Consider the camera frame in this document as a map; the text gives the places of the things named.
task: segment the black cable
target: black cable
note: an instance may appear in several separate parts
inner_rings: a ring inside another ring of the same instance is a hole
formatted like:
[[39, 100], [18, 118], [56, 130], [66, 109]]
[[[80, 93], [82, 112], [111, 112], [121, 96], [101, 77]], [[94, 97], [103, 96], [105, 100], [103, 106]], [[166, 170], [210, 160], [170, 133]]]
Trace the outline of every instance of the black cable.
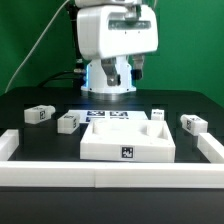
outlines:
[[44, 84], [47, 84], [48, 82], [51, 82], [51, 81], [58, 81], [58, 80], [79, 80], [78, 77], [70, 77], [70, 78], [53, 78], [53, 79], [50, 79], [50, 80], [47, 80]]
[[49, 82], [50, 80], [62, 76], [62, 75], [66, 75], [66, 74], [74, 74], [73, 71], [63, 71], [63, 72], [58, 72], [50, 77], [48, 77], [47, 79], [45, 79], [44, 81], [42, 81], [40, 84], [37, 85], [37, 87], [43, 87], [47, 82]]

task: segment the white wooden block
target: white wooden block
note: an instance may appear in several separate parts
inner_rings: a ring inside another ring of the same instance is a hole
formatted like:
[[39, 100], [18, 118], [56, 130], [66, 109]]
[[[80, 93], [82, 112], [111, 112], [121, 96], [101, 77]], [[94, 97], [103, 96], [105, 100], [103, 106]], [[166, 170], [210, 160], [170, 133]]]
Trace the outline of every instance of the white wooden block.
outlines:
[[153, 109], [151, 120], [164, 121], [164, 110]]
[[224, 166], [187, 163], [110, 163], [95, 171], [95, 186], [125, 188], [223, 188]]
[[19, 145], [18, 130], [7, 130], [0, 137], [0, 160], [7, 161]]
[[211, 163], [224, 163], [224, 146], [209, 133], [200, 133], [197, 147]]
[[58, 133], [72, 134], [79, 127], [78, 113], [66, 113], [58, 119]]
[[53, 106], [39, 105], [24, 111], [25, 122], [29, 124], [38, 124], [40, 122], [51, 119], [51, 115], [55, 113]]
[[0, 163], [0, 186], [95, 187], [91, 163], [18, 162]]
[[168, 163], [174, 157], [165, 121], [93, 120], [81, 140], [81, 159]]
[[193, 136], [198, 136], [199, 133], [206, 133], [208, 128], [208, 122], [201, 119], [196, 115], [182, 115], [180, 118], [182, 122], [182, 128]]

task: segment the qr-like marker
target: qr-like marker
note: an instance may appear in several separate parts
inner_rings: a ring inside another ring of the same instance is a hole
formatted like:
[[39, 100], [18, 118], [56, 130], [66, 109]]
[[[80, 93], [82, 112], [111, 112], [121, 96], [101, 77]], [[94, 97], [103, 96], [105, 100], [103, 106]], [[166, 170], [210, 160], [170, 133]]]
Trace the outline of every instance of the qr-like marker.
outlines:
[[123, 159], [132, 159], [134, 157], [134, 148], [133, 147], [122, 147], [121, 148], [121, 157]]

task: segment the black table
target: black table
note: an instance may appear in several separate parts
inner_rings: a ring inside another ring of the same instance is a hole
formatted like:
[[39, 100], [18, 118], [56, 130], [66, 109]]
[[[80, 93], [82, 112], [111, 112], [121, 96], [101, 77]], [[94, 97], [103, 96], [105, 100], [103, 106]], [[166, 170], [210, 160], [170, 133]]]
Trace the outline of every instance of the black table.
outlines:
[[[36, 105], [53, 105], [56, 113], [34, 127], [24, 123], [24, 109]], [[79, 142], [87, 125], [69, 136], [56, 133], [56, 120], [69, 109], [145, 111], [148, 118], [152, 109], [164, 109], [176, 163], [208, 163], [197, 149], [197, 137], [182, 129], [182, 114], [208, 121], [208, 132], [224, 144], [224, 109], [198, 92], [138, 90], [135, 97], [109, 102], [81, 97], [69, 88], [23, 87], [0, 97], [0, 132], [20, 131], [20, 146], [10, 160], [80, 161]], [[4, 224], [222, 223], [223, 204], [222, 189], [0, 187]]]

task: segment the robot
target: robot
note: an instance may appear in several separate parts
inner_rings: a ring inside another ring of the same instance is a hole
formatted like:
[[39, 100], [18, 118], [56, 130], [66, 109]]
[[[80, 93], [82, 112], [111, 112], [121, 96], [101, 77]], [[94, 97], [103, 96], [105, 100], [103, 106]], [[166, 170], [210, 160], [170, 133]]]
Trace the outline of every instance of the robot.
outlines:
[[154, 11], [142, 0], [75, 0], [75, 4], [79, 51], [90, 61], [82, 95], [117, 100], [134, 94], [132, 82], [143, 76], [144, 54], [158, 47]]

